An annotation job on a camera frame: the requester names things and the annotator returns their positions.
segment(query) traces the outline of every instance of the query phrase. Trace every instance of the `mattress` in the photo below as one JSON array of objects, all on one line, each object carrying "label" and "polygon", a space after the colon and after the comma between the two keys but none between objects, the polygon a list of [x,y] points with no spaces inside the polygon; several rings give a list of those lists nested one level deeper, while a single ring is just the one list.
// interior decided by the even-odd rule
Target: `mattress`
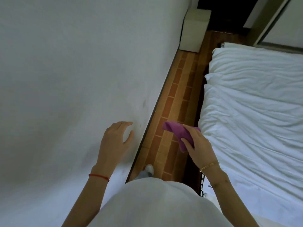
[{"label": "mattress", "polygon": [[199,128],[235,190],[251,213],[301,226],[303,56],[225,43],[205,77]]}]

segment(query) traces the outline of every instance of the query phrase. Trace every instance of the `jeans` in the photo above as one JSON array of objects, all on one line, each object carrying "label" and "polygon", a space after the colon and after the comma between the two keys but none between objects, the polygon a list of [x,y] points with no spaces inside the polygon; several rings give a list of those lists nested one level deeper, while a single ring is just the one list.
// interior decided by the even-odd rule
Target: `jeans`
[{"label": "jeans", "polygon": [[134,179],[134,180],[137,180],[137,179],[141,179],[141,178],[151,178],[152,177],[152,174],[150,172],[147,172],[147,171],[141,171],[140,174]]}]

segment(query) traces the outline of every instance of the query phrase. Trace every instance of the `foot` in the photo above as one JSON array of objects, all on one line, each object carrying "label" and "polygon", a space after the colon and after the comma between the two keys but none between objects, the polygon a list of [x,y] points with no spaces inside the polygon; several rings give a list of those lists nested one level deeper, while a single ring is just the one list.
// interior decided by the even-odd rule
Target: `foot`
[{"label": "foot", "polygon": [[144,170],[151,173],[152,176],[154,176],[154,167],[152,166],[152,164],[148,164]]}]

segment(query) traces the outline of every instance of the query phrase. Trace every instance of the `tiled floor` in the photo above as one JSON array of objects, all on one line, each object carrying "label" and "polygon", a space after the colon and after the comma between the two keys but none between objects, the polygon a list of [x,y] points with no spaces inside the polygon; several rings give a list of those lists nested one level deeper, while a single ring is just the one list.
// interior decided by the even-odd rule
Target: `tiled floor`
[{"label": "tiled floor", "polygon": [[154,166],[154,177],[181,182],[188,153],[181,153],[173,134],[162,130],[165,121],[194,125],[203,73],[211,52],[221,42],[240,43],[238,35],[207,31],[200,53],[179,50],[172,63],[156,112],[131,172],[133,180],[147,164]]}]

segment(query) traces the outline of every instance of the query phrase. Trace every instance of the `white box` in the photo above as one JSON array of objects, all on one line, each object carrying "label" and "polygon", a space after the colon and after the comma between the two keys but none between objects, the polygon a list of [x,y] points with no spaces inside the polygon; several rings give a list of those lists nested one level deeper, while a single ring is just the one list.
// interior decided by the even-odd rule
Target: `white box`
[{"label": "white box", "polygon": [[179,49],[200,51],[202,41],[209,23],[211,10],[189,9],[184,19]]}]

